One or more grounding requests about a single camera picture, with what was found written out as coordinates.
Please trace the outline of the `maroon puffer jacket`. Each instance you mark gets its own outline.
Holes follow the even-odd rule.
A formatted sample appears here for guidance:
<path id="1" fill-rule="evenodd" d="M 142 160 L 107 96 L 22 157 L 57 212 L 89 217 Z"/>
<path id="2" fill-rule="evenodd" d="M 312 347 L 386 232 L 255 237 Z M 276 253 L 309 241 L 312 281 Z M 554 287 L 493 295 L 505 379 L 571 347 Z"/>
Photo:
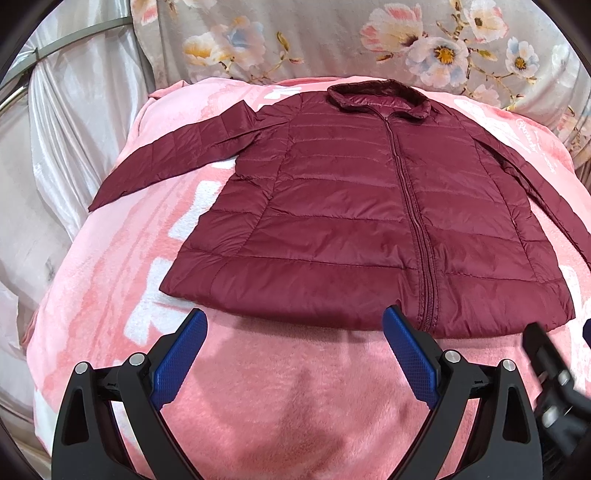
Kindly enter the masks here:
<path id="1" fill-rule="evenodd" d="M 589 232 L 517 151 L 394 80 L 238 102 L 131 153 L 93 207 L 216 161 L 235 173 L 160 288 L 240 316 L 377 330 L 401 308 L 442 338 L 575 316 L 536 212 L 583 258 Z"/>

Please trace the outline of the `white satin curtain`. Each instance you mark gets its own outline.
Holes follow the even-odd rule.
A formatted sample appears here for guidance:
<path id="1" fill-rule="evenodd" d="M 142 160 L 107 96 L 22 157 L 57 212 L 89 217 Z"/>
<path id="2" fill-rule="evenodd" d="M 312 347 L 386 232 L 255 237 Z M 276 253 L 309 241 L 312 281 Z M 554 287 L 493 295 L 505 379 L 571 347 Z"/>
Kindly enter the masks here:
<path id="1" fill-rule="evenodd" d="M 112 19 L 129 1 L 43 1 L 1 44 L 1 83 L 35 48 Z M 1 409 L 30 419 L 25 334 L 114 164 L 152 79 L 132 25 L 40 61 L 1 112 Z"/>

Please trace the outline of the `grey floral blanket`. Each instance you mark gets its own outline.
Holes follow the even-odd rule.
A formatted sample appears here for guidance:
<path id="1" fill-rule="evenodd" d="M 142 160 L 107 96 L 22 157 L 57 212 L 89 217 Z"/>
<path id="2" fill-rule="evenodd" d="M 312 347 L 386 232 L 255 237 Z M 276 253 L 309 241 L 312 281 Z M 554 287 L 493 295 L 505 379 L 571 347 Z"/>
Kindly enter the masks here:
<path id="1" fill-rule="evenodd" d="M 134 1 L 158 86 L 353 75 L 465 95 L 590 156 L 590 76 L 531 1 Z"/>

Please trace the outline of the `grey metal rail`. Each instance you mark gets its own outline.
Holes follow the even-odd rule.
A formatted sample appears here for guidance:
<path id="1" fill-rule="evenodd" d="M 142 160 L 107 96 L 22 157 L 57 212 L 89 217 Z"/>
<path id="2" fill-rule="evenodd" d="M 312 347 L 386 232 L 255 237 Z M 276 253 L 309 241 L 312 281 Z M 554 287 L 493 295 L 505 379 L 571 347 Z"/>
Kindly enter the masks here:
<path id="1" fill-rule="evenodd" d="M 35 48 L 4 77 L 1 83 L 1 112 L 23 97 L 27 90 L 27 78 L 40 61 L 92 36 L 131 25 L 130 16 L 112 19 L 68 34 L 39 49 Z"/>

